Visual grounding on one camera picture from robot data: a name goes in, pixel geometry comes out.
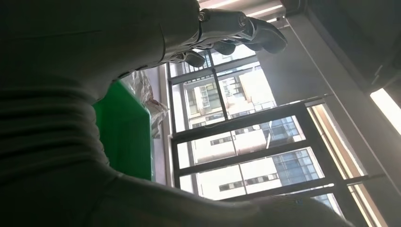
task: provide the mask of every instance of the green box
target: green box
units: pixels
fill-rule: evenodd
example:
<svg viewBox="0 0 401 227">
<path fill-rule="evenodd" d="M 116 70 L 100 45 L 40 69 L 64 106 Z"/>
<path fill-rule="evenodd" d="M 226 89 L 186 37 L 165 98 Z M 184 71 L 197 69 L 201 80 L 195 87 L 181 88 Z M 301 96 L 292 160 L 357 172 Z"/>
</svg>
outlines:
<svg viewBox="0 0 401 227">
<path fill-rule="evenodd" d="M 126 175 L 154 180 L 153 141 L 147 108 L 117 81 L 94 109 L 110 166 Z"/>
</svg>

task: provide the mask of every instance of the black window frame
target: black window frame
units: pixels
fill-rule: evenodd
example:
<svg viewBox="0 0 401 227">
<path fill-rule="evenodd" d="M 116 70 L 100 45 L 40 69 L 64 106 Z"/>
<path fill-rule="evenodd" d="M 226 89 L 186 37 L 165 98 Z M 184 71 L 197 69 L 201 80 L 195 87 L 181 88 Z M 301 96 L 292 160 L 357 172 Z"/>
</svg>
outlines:
<svg viewBox="0 0 401 227">
<path fill-rule="evenodd" d="M 359 210 L 355 200 L 353 199 L 350 191 L 348 190 L 348 186 L 355 185 L 358 183 L 363 183 L 364 181 L 382 177 L 382 176 L 360 176 L 351 179 L 343 179 L 339 170 L 337 169 L 334 160 L 332 159 L 324 141 L 319 134 L 317 127 L 315 126 L 312 117 L 310 116 L 307 108 L 311 105 L 318 105 L 324 103 L 323 97 L 315 97 L 308 100 L 303 100 L 297 103 L 278 106 L 274 108 L 261 109 L 259 111 L 255 111 L 254 113 L 247 114 L 245 116 L 232 117 L 229 119 L 228 113 L 224 104 L 224 100 L 222 98 L 222 89 L 219 85 L 219 78 L 225 77 L 234 73 L 239 73 L 245 70 L 234 70 L 233 72 L 217 76 L 217 73 L 223 72 L 230 69 L 235 69 L 237 67 L 247 65 L 250 63 L 257 62 L 258 59 L 256 55 L 249 56 L 243 59 L 233 60 L 230 62 L 222 63 L 218 66 L 213 64 L 213 59 L 211 57 L 210 51 L 208 52 L 210 66 L 207 68 L 203 68 L 194 72 L 190 72 L 187 74 L 183 74 L 176 77 L 170 76 L 170 64 L 167 64 L 167 73 L 168 73 L 168 86 L 169 86 L 169 95 L 170 95 L 170 109 L 172 115 L 172 129 L 173 136 L 171 139 L 172 146 L 172 158 L 173 158 L 173 169 L 174 169 L 174 185 L 177 188 L 180 188 L 180 177 L 191 175 L 192 180 L 196 182 L 196 174 L 202 173 L 206 171 L 211 171 L 227 166 L 238 165 L 240 163 L 257 160 L 263 157 L 269 157 L 277 154 L 282 154 L 288 151 L 293 151 L 301 148 L 311 147 L 314 155 L 321 167 L 321 170 L 324 174 L 324 178 L 309 180 L 306 182 L 300 182 L 295 184 L 290 184 L 286 186 L 282 186 L 279 188 L 273 188 L 270 190 L 256 192 L 251 194 L 246 194 L 242 196 L 232 197 L 228 199 L 224 199 L 223 201 L 246 201 L 253 200 L 258 197 L 266 197 L 266 196 L 281 196 L 283 194 L 289 194 L 291 192 L 298 192 L 296 194 L 286 195 L 286 199 L 293 200 L 294 198 L 305 198 L 305 197 L 315 197 L 319 195 L 326 195 L 332 193 L 343 213 L 344 217 L 357 226 L 367 226 L 366 221 Z M 216 89 L 218 91 L 222 113 L 225 118 L 223 122 L 218 122 L 214 124 L 210 124 L 207 127 L 198 127 L 189 129 L 186 127 L 184 131 L 177 132 L 175 129 L 175 121 L 174 121 L 174 101 L 172 96 L 172 86 L 188 83 L 190 81 L 196 81 L 198 78 L 206 78 L 208 75 L 213 75 L 214 82 L 216 84 Z M 282 144 L 274 147 L 270 147 L 268 149 L 259 150 L 256 152 L 238 155 L 234 157 L 227 157 L 207 163 L 201 163 L 195 165 L 193 160 L 191 161 L 191 166 L 186 168 L 179 167 L 178 160 L 178 144 L 187 143 L 190 144 L 193 140 L 198 140 L 201 138 L 225 133 L 232 132 L 235 130 L 240 130 L 246 127 L 252 127 L 253 125 L 270 122 L 273 120 L 279 120 L 286 117 L 295 116 L 301 129 L 303 130 L 303 134 L 306 139 L 297 142 L 291 142 L 287 144 Z M 191 154 L 192 149 L 189 150 L 189 157 L 193 157 Z M 333 184 L 331 187 L 323 187 L 325 185 Z M 198 193 L 197 185 L 194 184 L 194 193 Z"/>
</svg>

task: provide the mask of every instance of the ceiling light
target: ceiling light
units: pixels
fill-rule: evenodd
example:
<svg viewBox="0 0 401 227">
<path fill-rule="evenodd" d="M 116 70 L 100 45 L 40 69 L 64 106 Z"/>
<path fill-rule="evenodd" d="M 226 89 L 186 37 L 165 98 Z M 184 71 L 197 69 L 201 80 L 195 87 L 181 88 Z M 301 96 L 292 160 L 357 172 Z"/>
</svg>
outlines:
<svg viewBox="0 0 401 227">
<path fill-rule="evenodd" d="M 209 9 L 219 8 L 219 7 L 234 3 L 236 1 L 239 1 L 239 0 L 227 0 L 227 1 L 224 1 L 224 2 L 221 2 L 221 3 L 217 3 L 217 4 L 214 4 L 214 5 L 211 5 L 211 6 L 207 7 L 207 8 L 209 8 Z"/>
<path fill-rule="evenodd" d="M 270 7 L 270 8 L 261 10 L 261 11 L 257 11 L 257 12 L 248 14 L 247 16 L 248 16 L 248 17 L 253 17 L 253 16 L 256 16 L 256 15 L 259 15 L 259 14 L 262 14 L 262 13 L 266 13 L 266 12 L 269 12 L 269 11 L 272 11 L 272 10 L 275 10 L 275 9 L 278 9 L 278 8 L 281 8 L 281 7 L 283 7 L 283 5 L 278 5 L 278 6 Z"/>
<path fill-rule="evenodd" d="M 383 88 L 370 94 L 370 97 L 384 113 L 398 133 L 401 134 L 401 109 L 396 102 Z"/>
<path fill-rule="evenodd" d="M 269 22 L 269 23 L 274 22 L 274 21 L 277 21 L 277 18 L 273 18 L 271 20 L 266 20 L 266 22 Z"/>
</svg>

